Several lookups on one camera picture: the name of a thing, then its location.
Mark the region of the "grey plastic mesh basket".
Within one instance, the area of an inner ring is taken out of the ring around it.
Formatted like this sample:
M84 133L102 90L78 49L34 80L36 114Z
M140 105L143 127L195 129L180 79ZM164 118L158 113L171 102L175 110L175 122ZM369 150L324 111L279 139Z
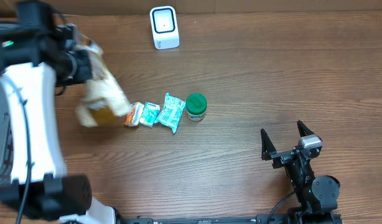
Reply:
M11 183L12 163L11 121L4 88L0 83L0 187Z

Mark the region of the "small teal packet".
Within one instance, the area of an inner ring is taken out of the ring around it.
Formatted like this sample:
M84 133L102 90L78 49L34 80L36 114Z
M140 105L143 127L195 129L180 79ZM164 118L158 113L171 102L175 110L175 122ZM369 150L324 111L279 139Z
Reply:
M160 110L161 107L159 105L147 101L144 104L144 109L139 123L152 128L157 118L157 115L160 113Z

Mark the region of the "beige bread bag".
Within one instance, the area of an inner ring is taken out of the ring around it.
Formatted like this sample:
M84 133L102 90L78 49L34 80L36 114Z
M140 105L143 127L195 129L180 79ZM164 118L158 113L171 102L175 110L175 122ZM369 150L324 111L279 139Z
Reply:
M127 115L131 104L108 70L102 48L83 34L75 48L85 50L91 63L91 78L85 82L85 94L76 108L80 124L92 128Z

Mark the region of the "white barcode scanner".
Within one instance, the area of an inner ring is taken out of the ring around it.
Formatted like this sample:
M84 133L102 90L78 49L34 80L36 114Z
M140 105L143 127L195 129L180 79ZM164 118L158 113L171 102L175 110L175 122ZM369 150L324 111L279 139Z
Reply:
M149 13L154 46L157 50L174 49L180 45L176 11L172 6L154 7Z

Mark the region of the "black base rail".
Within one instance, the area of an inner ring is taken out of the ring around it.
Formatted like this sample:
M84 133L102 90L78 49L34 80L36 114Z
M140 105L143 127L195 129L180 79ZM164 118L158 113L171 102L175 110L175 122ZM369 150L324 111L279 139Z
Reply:
M229 218L180 218L154 220L152 218L122 218L116 223L120 224L286 224L296 223L289 221L287 215L257 215L256 217L229 217Z

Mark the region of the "teal white snack packet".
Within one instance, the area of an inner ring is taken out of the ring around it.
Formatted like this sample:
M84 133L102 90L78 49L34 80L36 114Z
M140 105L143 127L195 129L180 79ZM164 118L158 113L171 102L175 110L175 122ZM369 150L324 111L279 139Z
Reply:
M165 94L163 109L159 112L155 119L155 123L167 126L175 134L179 126L182 113L185 109L186 102L178 97Z

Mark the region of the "green lid jar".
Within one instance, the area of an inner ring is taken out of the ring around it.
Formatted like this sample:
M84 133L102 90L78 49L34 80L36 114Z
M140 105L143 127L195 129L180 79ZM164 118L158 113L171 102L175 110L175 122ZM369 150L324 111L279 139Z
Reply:
M200 93L192 93L186 100L187 116L192 121L200 121L205 117L207 100Z

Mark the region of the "orange white packet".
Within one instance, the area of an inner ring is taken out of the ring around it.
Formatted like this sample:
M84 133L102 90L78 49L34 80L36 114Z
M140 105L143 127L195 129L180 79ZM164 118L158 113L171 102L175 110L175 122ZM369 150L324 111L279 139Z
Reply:
M140 122L141 115L144 110L144 104L141 102L135 102L130 105L130 112L126 115L124 125L129 127L137 126Z

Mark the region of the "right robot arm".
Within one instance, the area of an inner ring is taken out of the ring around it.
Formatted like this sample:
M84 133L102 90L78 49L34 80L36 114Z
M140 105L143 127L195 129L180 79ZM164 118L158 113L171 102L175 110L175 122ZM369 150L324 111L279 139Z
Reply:
M316 177L310 165L322 150L322 139L298 120L300 139L296 146L284 152L277 152L267 132L261 130L264 161L272 161L273 168L283 167L291 181L293 191L281 199L268 215L257 215L257 223L341 223L340 215L333 214L338 208L340 182L331 175ZM275 211L287 199L296 196L298 207L289 208L286 214Z

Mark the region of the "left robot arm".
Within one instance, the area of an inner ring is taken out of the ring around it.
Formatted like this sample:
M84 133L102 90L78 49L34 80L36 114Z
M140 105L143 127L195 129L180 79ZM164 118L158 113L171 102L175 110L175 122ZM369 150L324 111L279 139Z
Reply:
M16 5L17 21L0 22L0 83L9 109L11 181L0 202L17 221L119 223L113 207L92 196L87 176L68 175L58 140L56 88L92 77L90 56L76 49L77 28L55 23L60 13L40 1Z

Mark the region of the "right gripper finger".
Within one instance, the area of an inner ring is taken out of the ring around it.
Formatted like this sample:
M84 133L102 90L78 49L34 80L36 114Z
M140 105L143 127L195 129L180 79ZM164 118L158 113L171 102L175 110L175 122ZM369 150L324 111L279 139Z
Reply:
M297 128L301 137L313 135L314 132L311 131L301 120L297 121Z
M265 129L261 129L261 140L262 140L262 153L261 158L264 161L272 159L272 155L276 154L276 148L274 147L272 141L270 140Z

